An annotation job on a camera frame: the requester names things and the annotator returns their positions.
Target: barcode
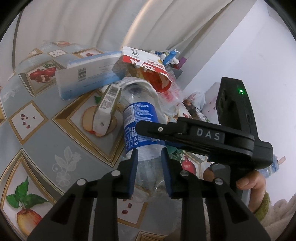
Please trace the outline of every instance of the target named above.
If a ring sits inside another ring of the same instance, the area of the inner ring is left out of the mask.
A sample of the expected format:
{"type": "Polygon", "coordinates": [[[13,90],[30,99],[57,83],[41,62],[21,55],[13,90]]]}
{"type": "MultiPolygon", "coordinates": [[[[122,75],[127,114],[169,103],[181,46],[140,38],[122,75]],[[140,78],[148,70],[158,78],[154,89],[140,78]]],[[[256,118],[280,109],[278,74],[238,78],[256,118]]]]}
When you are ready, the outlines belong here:
{"type": "Polygon", "coordinates": [[[113,101],[114,101],[114,98],[111,97],[111,96],[108,96],[108,95],[106,95],[106,99],[108,99],[108,100],[111,101],[112,103],[113,103],[113,101]]]}
{"type": "Polygon", "coordinates": [[[102,102],[102,104],[101,104],[101,107],[100,108],[102,108],[102,109],[108,109],[108,108],[110,108],[112,106],[112,103],[111,102],[109,102],[109,101],[106,101],[106,100],[103,100],[103,102],[102,102]]]}
{"type": "Polygon", "coordinates": [[[135,115],[133,112],[133,106],[131,105],[130,107],[126,108],[126,110],[123,112],[124,128],[134,121],[136,121],[136,120],[135,120],[135,115]]]}
{"type": "Polygon", "coordinates": [[[78,70],[78,81],[83,81],[86,79],[86,68],[78,70]]]}
{"type": "Polygon", "coordinates": [[[112,96],[115,97],[116,94],[117,94],[117,91],[118,91],[118,88],[117,88],[117,87],[115,87],[115,86],[111,86],[111,88],[110,88],[108,94],[109,94],[109,95],[112,95],[112,96]]]}

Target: finger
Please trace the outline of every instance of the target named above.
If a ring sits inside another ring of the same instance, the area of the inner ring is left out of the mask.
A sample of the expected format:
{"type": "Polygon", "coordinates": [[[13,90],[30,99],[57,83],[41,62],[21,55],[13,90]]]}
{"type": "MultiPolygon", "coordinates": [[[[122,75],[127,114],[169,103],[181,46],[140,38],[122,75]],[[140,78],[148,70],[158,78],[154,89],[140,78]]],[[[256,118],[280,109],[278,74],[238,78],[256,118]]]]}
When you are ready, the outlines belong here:
{"type": "Polygon", "coordinates": [[[208,167],[203,173],[203,179],[205,181],[212,182],[214,180],[214,178],[215,178],[214,173],[212,172],[211,168],[208,167]]]}
{"type": "Polygon", "coordinates": [[[245,177],[239,179],[236,184],[238,189],[251,189],[249,209],[253,213],[256,212],[261,206],[266,191],[266,181],[264,176],[258,171],[252,171],[245,177]]]}

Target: silver screw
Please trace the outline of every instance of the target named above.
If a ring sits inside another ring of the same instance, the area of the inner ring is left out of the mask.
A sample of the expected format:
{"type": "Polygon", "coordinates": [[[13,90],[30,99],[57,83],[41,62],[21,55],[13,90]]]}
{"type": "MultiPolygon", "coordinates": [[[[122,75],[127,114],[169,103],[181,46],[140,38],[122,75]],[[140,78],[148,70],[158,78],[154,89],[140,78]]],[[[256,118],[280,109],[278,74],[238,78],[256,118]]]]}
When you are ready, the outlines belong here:
{"type": "Polygon", "coordinates": [[[217,185],[222,185],[222,184],[223,184],[223,180],[222,180],[221,178],[216,178],[216,179],[215,179],[215,183],[216,183],[217,185]]]}
{"type": "Polygon", "coordinates": [[[111,172],[111,175],[112,176],[114,176],[114,177],[118,177],[118,176],[120,176],[120,171],[118,171],[118,170],[114,170],[113,172],[111,172]]]}
{"type": "Polygon", "coordinates": [[[180,171],[180,174],[183,177],[187,177],[189,175],[189,172],[188,171],[185,171],[185,170],[182,170],[182,171],[180,171]]]}
{"type": "Polygon", "coordinates": [[[78,185],[78,186],[83,186],[84,184],[86,184],[86,181],[85,181],[84,179],[79,179],[79,180],[77,181],[77,185],[78,185]]]}

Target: white bottle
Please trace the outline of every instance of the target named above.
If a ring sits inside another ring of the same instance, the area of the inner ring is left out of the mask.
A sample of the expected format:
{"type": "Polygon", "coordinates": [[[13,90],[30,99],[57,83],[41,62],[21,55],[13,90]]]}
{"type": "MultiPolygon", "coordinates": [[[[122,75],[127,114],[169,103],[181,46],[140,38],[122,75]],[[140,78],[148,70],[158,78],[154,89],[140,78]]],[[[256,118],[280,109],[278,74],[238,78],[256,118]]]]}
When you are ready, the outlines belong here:
{"type": "Polygon", "coordinates": [[[122,89],[120,103],[125,106],[123,112],[124,138],[126,157],[130,158],[132,149],[137,148],[139,154],[136,185],[147,190],[149,195],[139,198],[147,201],[157,194],[156,189],[161,185],[163,191],[163,171],[161,166],[161,150],[164,141],[138,135],[135,126],[140,120],[158,122],[155,110],[155,99],[143,86],[133,83],[122,89]]]}

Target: green sleeve cuff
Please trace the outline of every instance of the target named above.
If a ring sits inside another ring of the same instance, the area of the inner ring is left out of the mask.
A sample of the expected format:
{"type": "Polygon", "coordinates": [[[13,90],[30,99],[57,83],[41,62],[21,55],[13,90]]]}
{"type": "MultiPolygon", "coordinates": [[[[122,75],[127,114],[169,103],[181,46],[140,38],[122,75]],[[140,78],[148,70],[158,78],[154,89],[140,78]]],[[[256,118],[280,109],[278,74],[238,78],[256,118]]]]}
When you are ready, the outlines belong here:
{"type": "Polygon", "coordinates": [[[265,218],[265,216],[266,216],[266,214],[268,212],[269,204],[270,204],[269,194],[267,192],[265,192],[265,195],[264,195],[264,198],[262,200],[261,206],[254,213],[255,217],[260,222],[265,218]]]}

